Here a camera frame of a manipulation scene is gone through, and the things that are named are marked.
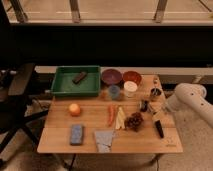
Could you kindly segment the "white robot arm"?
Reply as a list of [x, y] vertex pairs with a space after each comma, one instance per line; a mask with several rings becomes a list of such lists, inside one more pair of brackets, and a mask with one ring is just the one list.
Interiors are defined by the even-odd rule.
[[187, 107], [197, 113], [213, 129], [213, 104], [206, 100], [206, 95], [207, 90], [203, 85], [180, 83], [159, 109], [154, 109], [151, 105], [148, 105], [148, 108], [157, 118], [161, 111], [175, 113]]

